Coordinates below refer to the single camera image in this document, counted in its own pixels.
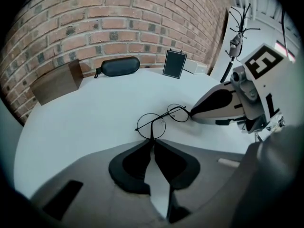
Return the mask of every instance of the white wall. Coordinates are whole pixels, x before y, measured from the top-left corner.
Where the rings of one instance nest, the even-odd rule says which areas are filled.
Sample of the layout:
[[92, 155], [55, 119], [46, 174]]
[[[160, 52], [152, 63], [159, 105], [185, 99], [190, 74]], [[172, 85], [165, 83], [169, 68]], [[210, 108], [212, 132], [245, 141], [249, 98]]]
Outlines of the white wall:
[[[248, 54], [250, 54], [252, 51], [254, 51], [263, 43], [266, 43], [269, 46], [274, 47], [276, 41], [278, 40], [280, 43], [284, 44], [283, 34], [281, 31], [278, 31], [278, 29], [280, 28], [278, 27], [277, 22], [273, 20], [273, 24], [270, 26], [269, 24], [272, 23], [271, 20], [273, 19], [269, 18], [267, 20], [268, 24], [261, 22], [258, 19], [254, 21], [248, 20], [247, 28], [261, 28], [261, 30], [249, 30], [245, 32], [244, 36], [247, 37], [247, 39], [243, 38], [243, 49], [241, 55], [238, 57], [238, 60], [245, 58]], [[236, 33], [230, 30], [229, 27], [227, 26], [227, 30], [224, 37], [225, 44], [223, 43], [222, 49], [218, 55], [218, 60], [213, 69], [214, 72], [212, 71], [210, 74], [211, 77], [213, 77], [218, 81], [221, 80], [230, 61], [230, 58], [226, 54], [225, 50], [229, 51], [230, 48], [229, 41], [236, 35]], [[301, 41], [299, 39], [296, 39], [292, 35], [288, 36], [288, 34], [289, 33], [287, 32], [287, 39], [286, 39], [287, 48], [296, 56], [298, 54]], [[241, 63], [235, 60], [232, 69], [240, 65]], [[226, 80], [230, 79], [232, 69], [228, 74]]]
[[0, 99], [0, 165], [9, 184], [14, 187], [14, 161], [22, 126]]

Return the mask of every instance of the white box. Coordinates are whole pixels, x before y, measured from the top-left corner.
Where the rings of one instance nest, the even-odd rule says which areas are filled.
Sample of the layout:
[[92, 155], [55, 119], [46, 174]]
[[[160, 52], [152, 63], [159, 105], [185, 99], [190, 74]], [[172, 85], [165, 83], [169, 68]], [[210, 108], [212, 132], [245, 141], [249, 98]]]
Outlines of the white box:
[[192, 74], [206, 74], [208, 71], [206, 64], [190, 59], [186, 59], [184, 69]]

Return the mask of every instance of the black sign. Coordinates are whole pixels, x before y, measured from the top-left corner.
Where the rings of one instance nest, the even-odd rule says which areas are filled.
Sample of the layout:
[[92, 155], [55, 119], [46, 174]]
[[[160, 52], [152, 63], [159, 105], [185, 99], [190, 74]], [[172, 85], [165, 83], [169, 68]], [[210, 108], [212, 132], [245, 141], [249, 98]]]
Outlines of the black sign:
[[280, 63], [284, 58], [268, 48], [262, 46], [247, 62], [245, 65], [248, 67], [255, 79], [260, 78], [270, 69]]

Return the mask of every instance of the brown box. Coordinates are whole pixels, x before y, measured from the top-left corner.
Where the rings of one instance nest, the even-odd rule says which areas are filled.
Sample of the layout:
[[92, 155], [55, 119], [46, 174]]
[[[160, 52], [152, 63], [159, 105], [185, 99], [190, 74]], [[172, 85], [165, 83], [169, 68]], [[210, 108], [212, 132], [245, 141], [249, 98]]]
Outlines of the brown box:
[[59, 66], [41, 76], [30, 89], [41, 105], [76, 91], [83, 80], [79, 60]]

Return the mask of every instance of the eyeglasses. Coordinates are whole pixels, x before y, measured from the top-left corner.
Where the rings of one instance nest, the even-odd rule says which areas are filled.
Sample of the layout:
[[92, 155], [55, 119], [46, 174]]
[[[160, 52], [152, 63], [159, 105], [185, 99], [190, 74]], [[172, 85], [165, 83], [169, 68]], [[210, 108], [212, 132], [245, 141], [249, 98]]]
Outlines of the eyeglasses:
[[138, 131], [138, 133], [145, 139], [158, 139], [163, 136], [166, 131], [166, 122], [163, 118], [168, 115], [173, 120], [183, 123], [189, 119], [190, 112], [186, 110], [185, 106], [171, 104], [167, 107], [167, 112], [162, 115], [147, 113], [141, 116], [137, 121], [137, 128], [135, 131]]

